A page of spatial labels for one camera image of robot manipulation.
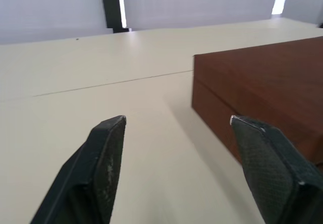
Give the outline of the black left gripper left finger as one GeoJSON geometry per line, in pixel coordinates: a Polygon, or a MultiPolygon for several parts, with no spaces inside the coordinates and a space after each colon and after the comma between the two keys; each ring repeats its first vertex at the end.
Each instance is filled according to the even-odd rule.
{"type": "Polygon", "coordinates": [[[62,165],[31,223],[110,223],[121,170],[126,117],[95,126],[62,165]]]}

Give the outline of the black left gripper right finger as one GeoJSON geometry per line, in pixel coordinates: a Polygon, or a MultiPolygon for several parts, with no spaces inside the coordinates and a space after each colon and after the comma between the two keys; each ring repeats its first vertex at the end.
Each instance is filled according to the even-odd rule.
{"type": "Polygon", "coordinates": [[[282,131],[232,115],[246,182],[265,223],[322,223],[322,172],[282,131]]]}

